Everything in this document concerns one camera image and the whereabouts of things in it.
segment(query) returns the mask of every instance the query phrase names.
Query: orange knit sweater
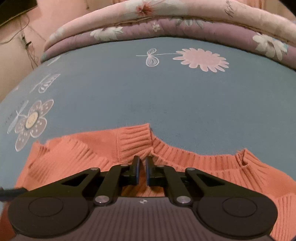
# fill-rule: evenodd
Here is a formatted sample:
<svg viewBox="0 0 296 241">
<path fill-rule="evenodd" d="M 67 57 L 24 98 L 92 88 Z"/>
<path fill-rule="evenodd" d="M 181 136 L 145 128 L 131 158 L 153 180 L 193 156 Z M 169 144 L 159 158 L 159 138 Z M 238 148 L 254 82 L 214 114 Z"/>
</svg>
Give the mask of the orange knit sweater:
<svg viewBox="0 0 296 241">
<path fill-rule="evenodd" d="M 296 235 L 296 182 L 285 173 L 260 162 L 244 149 L 235 155 L 202 156 L 171 147 L 153 135 L 149 124 L 113 130 L 84 132 L 34 143 L 16 187 L 32 190 L 90 167 L 108 171 L 151 155 L 154 163 L 184 172 L 195 167 L 245 188 L 263 193 L 276 204 L 278 218 L 271 236 L 290 241 Z M 123 190 L 125 196 L 163 196 L 162 188 L 146 186 L 142 166 L 140 184 Z"/>
</svg>

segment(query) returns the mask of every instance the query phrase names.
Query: dark object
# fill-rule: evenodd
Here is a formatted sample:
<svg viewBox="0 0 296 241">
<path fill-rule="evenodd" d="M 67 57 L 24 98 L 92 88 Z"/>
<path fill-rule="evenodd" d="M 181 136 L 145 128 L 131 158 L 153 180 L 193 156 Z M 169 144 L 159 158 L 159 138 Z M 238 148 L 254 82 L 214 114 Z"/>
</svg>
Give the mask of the dark object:
<svg viewBox="0 0 296 241">
<path fill-rule="evenodd" d="M 0 0 L 0 26 L 37 6 L 37 0 Z"/>
<path fill-rule="evenodd" d="M 10 202 L 17 196 L 27 192 L 25 188 L 5 189 L 0 187 L 0 202 Z"/>
<path fill-rule="evenodd" d="M 296 1 L 295 0 L 280 0 L 290 11 L 296 16 Z"/>
<path fill-rule="evenodd" d="M 13 241 L 273 241 L 269 198 L 194 168 L 176 172 L 148 157 L 147 183 L 166 197 L 121 197 L 123 186 L 139 183 L 139 163 L 90 168 L 16 197 Z"/>
</svg>

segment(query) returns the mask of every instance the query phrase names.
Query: black cable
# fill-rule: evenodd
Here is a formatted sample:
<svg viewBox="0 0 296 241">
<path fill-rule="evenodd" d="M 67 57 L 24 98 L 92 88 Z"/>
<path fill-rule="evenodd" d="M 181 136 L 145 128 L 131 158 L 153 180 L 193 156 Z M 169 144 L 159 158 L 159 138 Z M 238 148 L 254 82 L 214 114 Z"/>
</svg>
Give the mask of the black cable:
<svg viewBox="0 0 296 241">
<path fill-rule="evenodd" d="M 20 33 L 21 31 L 23 31 L 28 25 L 29 25 L 29 23 L 30 23 L 30 18 L 29 18 L 29 16 L 26 14 L 26 17 L 28 18 L 28 23 L 27 23 L 27 25 L 25 26 L 25 27 L 23 27 L 23 28 L 21 28 L 21 30 L 20 31 L 18 31 L 10 40 L 8 40 L 8 41 L 6 41 L 6 42 L 2 42 L 2 43 L 0 43 L 0 46 L 1 45 L 3 45 L 3 44 L 7 44 L 7 43 L 9 43 L 11 40 L 13 40 L 13 38 L 18 34 L 18 33 Z"/>
<path fill-rule="evenodd" d="M 39 58 L 37 56 L 35 56 L 35 48 L 34 48 L 33 44 L 32 44 L 32 49 L 33 49 L 34 64 L 36 64 L 36 66 L 38 66 L 37 63 L 39 62 Z"/>
<path fill-rule="evenodd" d="M 32 61 L 31 61 L 32 57 L 31 57 L 31 55 L 29 54 L 28 48 L 26 48 L 26 50 L 27 50 L 27 55 L 28 55 L 28 57 L 29 57 L 29 60 L 30 60 L 30 63 L 31 63 L 32 69 L 34 70 L 34 67 L 33 67 L 33 65 L 32 65 Z"/>
<path fill-rule="evenodd" d="M 31 26 L 28 26 L 31 30 L 33 30 L 42 40 L 46 42 L 46 39 L 42 37 L 35 29 L 33 29 Z"/>
</svg>

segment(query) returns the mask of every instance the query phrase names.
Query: pink wall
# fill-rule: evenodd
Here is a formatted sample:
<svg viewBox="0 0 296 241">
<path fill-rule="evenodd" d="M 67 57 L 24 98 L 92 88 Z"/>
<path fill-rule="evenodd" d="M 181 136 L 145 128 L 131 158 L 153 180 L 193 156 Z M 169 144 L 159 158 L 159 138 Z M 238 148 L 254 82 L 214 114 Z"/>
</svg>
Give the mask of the pink wall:
<svg viewBox="0 0 296 241">
<path fill-rule="evenodd" d="M 28 12 L 30 24 L 24 29 L 27 42 L 32 41 L 35 56 L 41 57 L 44 39 L 63 24 L 85 15 L 86 0 L 37 0 L 38 7 Z M 28 20 L 21 16 L 22 27 Z M 0 27 L 0 42 L 9 40 L 20 30 L 19 17 Z M 32 71 L 27 52 L 16 36 L 10 43 L 0 46 L 0 101 Z"/>
</svg>

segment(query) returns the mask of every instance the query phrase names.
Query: gray ribbed surface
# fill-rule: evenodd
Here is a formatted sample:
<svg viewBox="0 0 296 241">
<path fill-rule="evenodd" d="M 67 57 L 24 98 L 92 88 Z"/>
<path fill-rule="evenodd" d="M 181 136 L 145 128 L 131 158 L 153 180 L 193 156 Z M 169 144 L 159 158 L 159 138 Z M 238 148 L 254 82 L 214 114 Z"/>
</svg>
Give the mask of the gray ribbed surface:
<svg viewBox="0 0 296 241">
<path fill-rule="evenodd" d="M 17 235 L 13 241 L 38 241 Z M 120 197 L 108 207 L 96 208 L 72 233 L 46 241 L 226 241 L 206 230 L 189 208 L 163 198 Z M 268 236 L 254 241 L 272 241 Z"/>
</svg>

